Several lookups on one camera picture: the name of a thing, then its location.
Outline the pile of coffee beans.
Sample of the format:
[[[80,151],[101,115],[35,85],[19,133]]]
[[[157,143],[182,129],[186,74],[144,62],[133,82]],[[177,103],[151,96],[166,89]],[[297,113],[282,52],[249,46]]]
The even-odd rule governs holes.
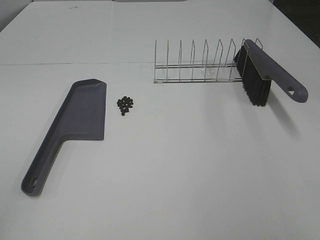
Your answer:
[[[120,110],[121,115],[125,116],[125,114],[128,113],[133,107],[134,101],[131,97],[123,96],[121,99],[117,100],[116,104]]]

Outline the grey hand brush black bristles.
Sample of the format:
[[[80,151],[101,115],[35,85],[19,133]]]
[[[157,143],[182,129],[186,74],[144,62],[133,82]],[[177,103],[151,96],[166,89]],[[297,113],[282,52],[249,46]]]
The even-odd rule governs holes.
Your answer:
[[[264,107],[267,104],[272,82],[295,102],[308,100],[307,89],[251,39],[243,41],[233,60],[252,105]]]

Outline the grey plastic dustpan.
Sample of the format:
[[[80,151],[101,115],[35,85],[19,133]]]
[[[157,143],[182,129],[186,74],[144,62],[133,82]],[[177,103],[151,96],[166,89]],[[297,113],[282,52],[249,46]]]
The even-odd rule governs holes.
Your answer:
[[[103,81],[92,78],[72,84],[21,182],[24,194],[41,194],[64,142],[104,139],[106,98]]]

